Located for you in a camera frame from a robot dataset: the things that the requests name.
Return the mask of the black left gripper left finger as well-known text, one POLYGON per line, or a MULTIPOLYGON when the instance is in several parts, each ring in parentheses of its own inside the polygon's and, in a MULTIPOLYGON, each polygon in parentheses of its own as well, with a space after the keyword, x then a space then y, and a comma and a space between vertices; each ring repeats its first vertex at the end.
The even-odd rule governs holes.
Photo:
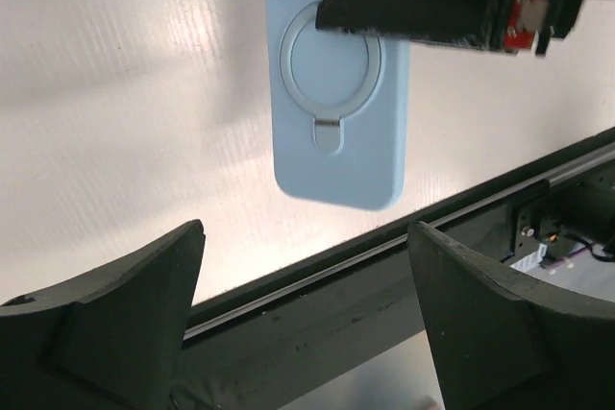
POLYGON ((1 305, 4 409, 170 409, 206 236, 189 221, 1 305))

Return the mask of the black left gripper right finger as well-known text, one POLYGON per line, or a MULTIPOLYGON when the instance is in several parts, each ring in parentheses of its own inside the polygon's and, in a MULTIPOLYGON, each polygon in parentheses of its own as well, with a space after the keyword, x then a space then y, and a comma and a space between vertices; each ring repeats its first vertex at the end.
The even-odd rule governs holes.
POLYGON ((614 304, 528 276, 423 222, 407 231, 448 409, 611 409, 614 304))

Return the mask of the light blue phone case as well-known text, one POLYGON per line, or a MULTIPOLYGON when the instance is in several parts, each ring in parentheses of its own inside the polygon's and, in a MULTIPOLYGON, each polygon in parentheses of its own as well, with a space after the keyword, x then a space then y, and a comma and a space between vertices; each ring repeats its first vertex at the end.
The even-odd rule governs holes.
POLYGON ((286 194, 380 210, 404 188, 410 48, 320 31, 320 0, 265 0, 275 178, 286 194))

